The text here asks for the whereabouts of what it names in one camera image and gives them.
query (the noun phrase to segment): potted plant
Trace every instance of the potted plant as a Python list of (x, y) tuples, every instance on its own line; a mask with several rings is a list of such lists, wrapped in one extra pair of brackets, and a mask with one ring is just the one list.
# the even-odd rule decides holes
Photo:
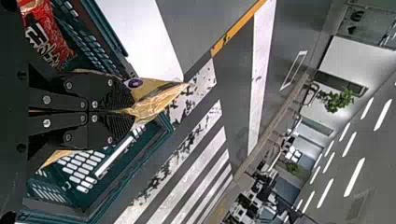
[(291, 173), (291, 174), (297, 174), (300, 171), (299, 165), (296, 163), (287, 163), (286, 164), (286, 170)]
[(317, 99), (319, 99), (323, 104), (326, 110), (330, 113), (336, 113), (338, 109), (345, 108), (350, 104), (355, 103), (355, 99), (353, 98), (354, 93), (350, 90), (344, 90), (340, 93), (333, 93), (332, 91), (320, 91), (317, 95)]

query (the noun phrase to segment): yellow stripe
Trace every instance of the yellow stripe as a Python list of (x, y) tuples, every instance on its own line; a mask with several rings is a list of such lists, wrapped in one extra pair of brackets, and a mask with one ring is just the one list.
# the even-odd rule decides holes
[(256, 13), (266, 0), (258, 0), (257, 3), (219, 40), (219, 42), (213, 46), (210, 50), (212, 53), (212, 57), (215, 57), (216, 54), (226, 45), (230, 40), (238, 33), (242, 27), (253, 17), (254, 13)]

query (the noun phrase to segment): fluorescent light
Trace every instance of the fluorescent light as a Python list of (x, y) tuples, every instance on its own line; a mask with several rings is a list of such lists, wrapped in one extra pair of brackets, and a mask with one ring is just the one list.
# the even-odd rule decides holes
[(320, 162), (320, 160), (321, 160), (322, 156), (323, 156), (323, 154), (322, 154), (322, 153), (320, 153), (320, 155), (319, 155), (319, 157), (318, 157), (317, 161), (315, 162), (314, 168), (317, 168), (317, 166), (318, 166), (318, 164), (319, 164), (319, 162)]
[(361, 114), (361, 119), (366, 118), (366, 115), (367, 115), (367, 113), (369, 112), (369, 109), (370, 109), (371, 105), (373, 104), (373, 100), (374, 100), (374, 97), (372, 97), (372, 98), (369, 100), (369, 102), (367, 103), (366, 107), (364, 108), (363, 113)]
[(347, 133), (347, 130), (349, 129), (349, 126), (350, 126), (350, 122), (346, 125), (343, 133), (341, 134), (340, 142), (343, 141), (344, 137), (346, 136), (346, 133)]
[(384, 121), (385, 116), (388, 113), (389, 107), (392, 104), (392, 99), (388, 100), (387, 103), (384, 105), (381, 114), (378, 117), (378, 121), (374, 127), (374, 131), (378, 130), (381, 127), (382, 122)]
[(343, 158), (347, 155), (347, 153), (348, 153), (350, 147), (352, 146), (352, 143), (353, 143), (353, 141), (355, 140), (356, 134), (357, 134), (357, 133), (354, 132), (354, 133), (350, 136), (349, 142), (347, 142), (346, 149), (344, 150), (344, 153), (343, 153)]
[(317, 178), (317, 175), (318, 175), (318, 173), (320, 171), (320, 168), (321, 167), (319, 166), (318, 169), (315, 171), (314, 175), (312, 176), (311, 182), (309, 182), (310, 185), (312, 185), (314, 183), (315, 179)]
[(107, 169), (107, 167), (123, 152), (123, 150), (128, 147), (128, 145), (134, 140), (132, 136), (129, 136), (120, 146), (116, 149), (116, 151), (103, 163), (101, 167), (95, 172), (97, 177), (100, 177), (102, 173)]
[(327, 157), (327, 155), (329, 155), (330, 149), (332, 149), (332, 145), (334, 145), (334, 140), (332, 140), (329, 144), (329, 146), (327, 147), (327, 151), (324, 154), (324, 157)]
[(335, 152), (330, 156), (329, 160), (327, 161), (327, 164), (323, 170), (323, 174), (326, 174), (327, 170), (329, 169), (330, 164), (332, 163), (332, 159), (334, 159), (334, 156), (335, 156)]
[(327, 187), (326, 187), (326, 189), (324, 190), (324, 192), (323, 192), (323, 194), (322, 194), (322, 196), (321, 196), (321, 198), (320, 198), (320, 200), (319, 200), (319, 203), (318, 203), (317, 208), (320, 208), (320, 207), (323, 205), (323, 202), (324, 202), (324, 200), (326, 199), (326, 196), (327, 196), (327, 194), (329, 193), (330, 188), (332, 187), (332, 182), (334, 182), (334, 178), (331, 179), (331, 180), (329, 181), (329, 183), (327, 184)]
[(352, 178), (350, 178), (349, 184), (346, 187), (346, 192), (344, 193), (344, 197), (350, 195), (350, 192), (355, 186), (356, 180), (358, 179), (359, 174), (361, 173), (361, 168), (363, 167), (364, 162), (366, 161), (365, 158), (361, 159), (356, 166), (355, 172), (353, 172)]
[(289, 221), (289, 216), (285, 217), (285, 220), (283, 221), (283, 223), (287, 223)]
[(297, 204), (296, 211), (300, 209), (301, 205), (303, 205), (303, 201), (304, 200), (301, 199), (300, 202)]
[(309, 195), (308, 201), (306, 201), (306, 204), (304, 206), (303, 209), (303, 214), (306, 212), (306, 210), (308, 209), (309, 204), (311, 204), (312, 199), (314, 198), (315, 192), (312, 191), (311, 195)]

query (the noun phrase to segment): red snack bag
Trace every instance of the red snack bag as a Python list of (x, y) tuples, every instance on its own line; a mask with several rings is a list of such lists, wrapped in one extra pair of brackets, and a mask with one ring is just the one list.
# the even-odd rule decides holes
[(76, 54), (56, 24), (50, 0), (18, 0), (18, 4), (27, 41), (50, 66), (62, 71)]

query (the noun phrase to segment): white floor stripe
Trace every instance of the white floor stripe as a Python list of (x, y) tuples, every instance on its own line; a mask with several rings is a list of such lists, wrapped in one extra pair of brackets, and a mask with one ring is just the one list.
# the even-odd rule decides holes
[(219, 198), (221, 197), (221, 195), (224, 193), (224, 191), (228, 188), (228, 186), (231, 184), (231, 181), (233, 180), (233, 177), (230, 176), (227, 181), (224, 183), (224, 185), (222, 186), (222, 188), (219, 190), (218, 194), (216, 195), (216, 197), (213, 199), (212, 203), (210, 203), (210, 205), (206, 208), (206, 211), (204, 212), (204, 214), (201, 216), (201, 218), (199, 219), (199, 221), (197, 222), (197, 224), (201, 224), (205, 221), (207, 215), (209, 214), (210, 211), (212, 211), (213, 207), (215, 206), (215, 204), (218, 202)]
[(254, 15), (253, 74), (247, 154), (250, 154), (259, 140), (275, 11), (276, 0), (268, 0)]
[(151, 216), (148, 224), (163, 223), (166, 220), (177, 203), (180, 202), (181, 198), (198, 178), (199, 174), (206, 168), (210, 161), (212, 161), (213, 157), (215, 157), (216, 153), (225, 143), (225, 140), (225, 130), (224, 127), (222, 127), (187, 173), (184, 174), (177, 185), (173, 188), (172, 192), (170, 192), (166, 199), (163, 200), (163, 203)]
[(227, 149), (225, 150), (219, 161), (209, 171), (209, 173), (207, 174), (205, 179), (201, 182), (201, 184), (196, 189), (196, 191), (191, 194), (189, 200), (184, 204), (184, 206), (178, 212), (177, 216), (172, 221), (172, 224), (180, 224), (184, 220), (184, 218), (186, 218), (186, 215), (195, 206), (196, 202), (209, 187), (210, 183), (212, 183), (213, 179), (216, 177), (216, 175), (221, 170), (221, 167), (224, 166), (225, 162), (228, 161), (228, 159), (229, 159), (229, 154)]
[(197, 209), (194, 211), (192, 216), (189, 218), (187, 221), (187, 224), (193, 224), (198, 216), (201, 214), (202, 211), (205, 210), (206, 205), (209, 203), (209, 200), (215, 195), (215, 193), (218, 191), (220, 184), (224, 181), (224, 179), (230, 175), (231, 172), (231, 165), (229, 164), (223, 174), (220, 176), (220, 178), (217, 180), (216, 184), (212, 187), (212, 189), (206, 194), (205, 198), (201, 201)]
[(117, 224), (134, 224), (149, 207), (155, 197), (180, 168), (183, 162), (199, 145), (205, 135), (212, 129), (221, 117), (220, 101), (217, 101), (207, 112), (198, 125), (192, 130), (183, 143), (168, 159), (161, 170), (154, 176), (152, 183), (142, 192), (140, 197), (134, 200), (134, 205), (128, 207), (117, 220)]
[(189, 83), (191, 86), (183, 91), (170, 105), (169, 117), (174, 126), (181, 123), (207, 96), (212, 88), (216, 86), (217, 81), (213, 59), (210, 59)]
[(154, 0), (96, 0), (140, 77), (183, 80), (163, 17)]

